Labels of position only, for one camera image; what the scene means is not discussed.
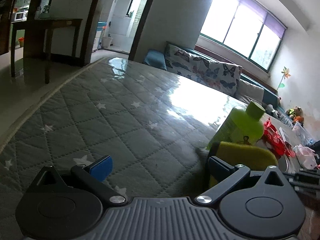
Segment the clear plastic box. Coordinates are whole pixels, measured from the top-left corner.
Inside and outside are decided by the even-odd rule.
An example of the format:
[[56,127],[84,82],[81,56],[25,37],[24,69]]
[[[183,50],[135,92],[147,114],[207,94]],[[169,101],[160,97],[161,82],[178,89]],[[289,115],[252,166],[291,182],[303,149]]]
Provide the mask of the clear plastic box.
[[316,142],[315,139],[313,139],[313,137],[311,136],[311,134],[307,130],[305,130],[299,122],[296,122],[294,124],[292,130],[300,139],[302,145],[310,146]]

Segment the white plastic bucket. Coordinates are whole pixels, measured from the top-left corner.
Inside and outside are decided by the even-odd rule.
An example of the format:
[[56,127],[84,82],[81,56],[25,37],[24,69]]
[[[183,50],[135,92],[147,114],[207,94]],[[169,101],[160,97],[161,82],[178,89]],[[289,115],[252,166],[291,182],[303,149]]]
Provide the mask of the white plastic bucket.
[[107,49],[107,48],[109,48],[111,46],[112,41],[113,41],[112,37],[103,37],[101,45],[102,45],[103,48]]

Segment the window with green frame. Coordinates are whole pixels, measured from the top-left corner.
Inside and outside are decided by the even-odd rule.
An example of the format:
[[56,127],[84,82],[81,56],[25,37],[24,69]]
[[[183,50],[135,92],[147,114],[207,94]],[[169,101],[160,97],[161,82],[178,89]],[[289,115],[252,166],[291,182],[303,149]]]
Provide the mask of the window with green frame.
[[286,31],[255,0],[212,0],[200,35],[267,72]]

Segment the green plastic detergent bottle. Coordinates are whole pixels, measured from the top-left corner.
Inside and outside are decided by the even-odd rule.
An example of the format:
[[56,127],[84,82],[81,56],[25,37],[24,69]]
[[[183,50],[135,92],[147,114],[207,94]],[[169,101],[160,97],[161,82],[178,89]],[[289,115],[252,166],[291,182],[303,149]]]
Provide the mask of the green plastic detergent bottle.
[[264,134],[264,124],[260,120],[264,114],[264,108],[253,101],[246,109],[234,107],[206,149],[209,150],[213,143],[222,141],[254,145]]

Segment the red cut paper decoration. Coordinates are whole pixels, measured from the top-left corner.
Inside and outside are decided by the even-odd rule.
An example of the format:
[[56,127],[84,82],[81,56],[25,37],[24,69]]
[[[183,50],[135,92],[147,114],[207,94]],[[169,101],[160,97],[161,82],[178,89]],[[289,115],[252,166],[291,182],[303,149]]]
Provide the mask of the red cut paper decoration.
[[291,158],[296,156],[291,145],[288,142],[285,142],[276,127],[272,124],[270,118],[264,122],[264,134],[262,140],[270,145],[268,148],[277,159],[280,159],[284,155]]

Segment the blue cushion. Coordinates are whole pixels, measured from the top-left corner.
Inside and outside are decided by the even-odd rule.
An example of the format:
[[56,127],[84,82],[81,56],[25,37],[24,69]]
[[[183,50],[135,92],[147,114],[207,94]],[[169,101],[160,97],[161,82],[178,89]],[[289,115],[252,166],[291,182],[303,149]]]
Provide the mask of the blue cushion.
[[154,49],[148,51],[143,60],[143,64],[167,71],[164,54]]

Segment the grey quilted star table cover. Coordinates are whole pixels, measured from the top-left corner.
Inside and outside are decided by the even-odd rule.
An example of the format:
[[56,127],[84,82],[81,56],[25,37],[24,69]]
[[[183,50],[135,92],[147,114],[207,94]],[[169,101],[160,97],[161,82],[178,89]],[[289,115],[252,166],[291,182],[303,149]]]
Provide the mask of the grey quilted star table cover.
[[67,81],[17,130],[1,153],[1,239],[25,237],[15,212],[43,167],[69,171],[109,155],[103,183],[126,198],[74,239],[244,238],[195,204],[205,148],[231,110],[248,105],[171,72],[120,58]]

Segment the white microwave oven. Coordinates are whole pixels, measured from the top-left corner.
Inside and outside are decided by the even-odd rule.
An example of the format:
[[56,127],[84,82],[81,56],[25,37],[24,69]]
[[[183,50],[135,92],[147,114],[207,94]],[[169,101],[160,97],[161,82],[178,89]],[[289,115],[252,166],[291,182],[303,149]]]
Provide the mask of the white microwave oven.
[[25,21],[28,16],[28,11],[16,12],[14,21]]

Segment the yellow and grey microfibre cloth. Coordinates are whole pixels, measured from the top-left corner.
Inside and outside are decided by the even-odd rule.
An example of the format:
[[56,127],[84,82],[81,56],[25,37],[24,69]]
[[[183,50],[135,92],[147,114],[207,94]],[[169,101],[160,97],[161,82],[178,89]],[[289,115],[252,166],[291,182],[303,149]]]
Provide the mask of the yellow and grey microfibre cloth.
[[235,166],[243,164],[252,171],[264,171],[268,166],[278,166],[275,155],[264,148],[236,144],[231,142],[215,142],[209,150],[196,148],[202,168],[196,176],[195,183],[200,189],[208,189],[227,178],[230,173],[208,165],[210,157],[218,157],[225,163]]

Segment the pink plastic bag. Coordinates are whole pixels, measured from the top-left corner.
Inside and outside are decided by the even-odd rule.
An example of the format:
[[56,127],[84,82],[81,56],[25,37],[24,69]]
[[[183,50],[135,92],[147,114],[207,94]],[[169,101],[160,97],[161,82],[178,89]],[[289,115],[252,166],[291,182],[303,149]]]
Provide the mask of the pink plastic bag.
[[311,148],[300,144],[296,145],[293,148],[293,151],[295,152],[295,155],[303,168],[313,170],[317,166],[316,159],[318,159],[319,156]]

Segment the round induction cooktop in table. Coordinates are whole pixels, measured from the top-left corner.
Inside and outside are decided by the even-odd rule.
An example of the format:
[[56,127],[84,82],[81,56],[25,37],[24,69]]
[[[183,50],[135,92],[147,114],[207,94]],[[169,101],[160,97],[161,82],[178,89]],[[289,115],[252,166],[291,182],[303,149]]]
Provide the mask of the round induction cooktop in table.
[[286,173],[296,173],[302,169],[298,159],[296,157],[288,157],[287,155],[282,155],[278,159],[278,168],[281,172]]

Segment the colourful pinwheel toy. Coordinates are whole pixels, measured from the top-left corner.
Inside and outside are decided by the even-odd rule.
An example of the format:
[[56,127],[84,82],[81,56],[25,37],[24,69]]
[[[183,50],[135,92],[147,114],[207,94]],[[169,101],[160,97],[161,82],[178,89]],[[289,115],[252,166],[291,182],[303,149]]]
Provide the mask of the colourful pinwheel toy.
[[277,90],[280,89],[280,88],[284,88],[285,87],[285,80],[287,80],[291,76],[290,70],[287,67],[283,68],[283,70],[281,71],[281,74],[282,74],[282,77],[281,77],[281,80],[279,82]]

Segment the beige cushion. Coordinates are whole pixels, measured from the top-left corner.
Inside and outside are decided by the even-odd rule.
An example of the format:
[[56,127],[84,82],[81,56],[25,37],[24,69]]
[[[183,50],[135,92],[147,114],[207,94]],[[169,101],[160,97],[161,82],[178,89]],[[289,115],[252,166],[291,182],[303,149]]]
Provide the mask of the beige cushion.
[[264,89],[240,79],[239,87],[234,94],[234,97],[244,103],[249,104],[251,101],[262,103]]

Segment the blue white storage cabinet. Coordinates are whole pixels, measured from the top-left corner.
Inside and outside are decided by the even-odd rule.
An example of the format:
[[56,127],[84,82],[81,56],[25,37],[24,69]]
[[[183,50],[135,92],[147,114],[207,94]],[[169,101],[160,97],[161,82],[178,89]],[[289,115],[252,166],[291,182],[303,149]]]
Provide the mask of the blue white storage cabinet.
[[106,27],[107,27],[106,22],[100,22],[100,21],[98,22],[92,51],[96,51],[101,48],[101,39],[102,39],[102,36],[104,34]]

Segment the dark wooden side table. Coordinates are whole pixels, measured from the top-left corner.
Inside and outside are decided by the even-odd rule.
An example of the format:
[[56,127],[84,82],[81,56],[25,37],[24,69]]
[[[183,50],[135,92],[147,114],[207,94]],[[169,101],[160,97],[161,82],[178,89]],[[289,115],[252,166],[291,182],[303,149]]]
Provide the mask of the dark wooden side table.
[[12,23],[11,45],[14,45],[19,30],[25,31],[23,56],[38,56],[45,61],[44,83],[50,82],[50,65],[52,62],[52,39],[55,29],[74,28],[71,58],[76,58],[81,18],[42,18],[16,21]]

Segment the plush toys pile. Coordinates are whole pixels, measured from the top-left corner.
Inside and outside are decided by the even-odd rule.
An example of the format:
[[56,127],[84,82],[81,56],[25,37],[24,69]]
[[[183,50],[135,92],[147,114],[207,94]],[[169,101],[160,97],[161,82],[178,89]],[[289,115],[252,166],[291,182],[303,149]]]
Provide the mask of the plush toys pile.
[[285,114],[292,120],[293,125],[297,122],[301,125],[304,124],[303,111],[301,107],[296,106],[295,108],[287,109]]

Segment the butterfly print cushion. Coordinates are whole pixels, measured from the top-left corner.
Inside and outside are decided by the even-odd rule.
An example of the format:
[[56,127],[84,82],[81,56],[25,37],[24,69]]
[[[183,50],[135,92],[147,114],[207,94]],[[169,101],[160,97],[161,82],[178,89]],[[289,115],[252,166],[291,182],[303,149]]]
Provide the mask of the butterfly print cushion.
[[229,96],[239,87],[242,66],[189,53],[173,44],[168,44],[164,54],[167,71],[181,75]]

